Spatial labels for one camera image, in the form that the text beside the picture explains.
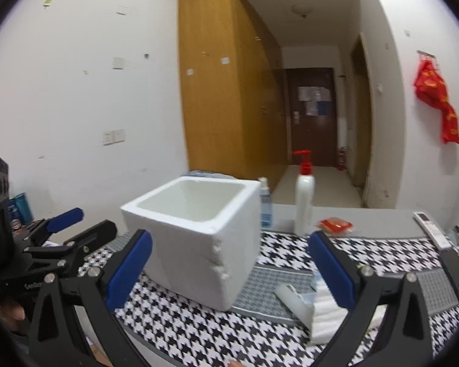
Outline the person's left hand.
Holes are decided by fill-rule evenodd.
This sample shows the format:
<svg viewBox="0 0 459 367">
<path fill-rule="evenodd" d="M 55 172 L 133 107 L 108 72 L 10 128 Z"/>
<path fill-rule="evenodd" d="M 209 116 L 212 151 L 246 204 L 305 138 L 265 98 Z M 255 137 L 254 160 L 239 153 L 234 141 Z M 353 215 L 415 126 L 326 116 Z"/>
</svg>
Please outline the person's left hand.
<svg viewBox="0 0 459 367">
<path fill-rule="evenodd" d="M 23 307 L 15 301 L 6 301 L 0 305 L 0 317 L 12 332 L 20 332 L 25 321 Z"/>
</svg>

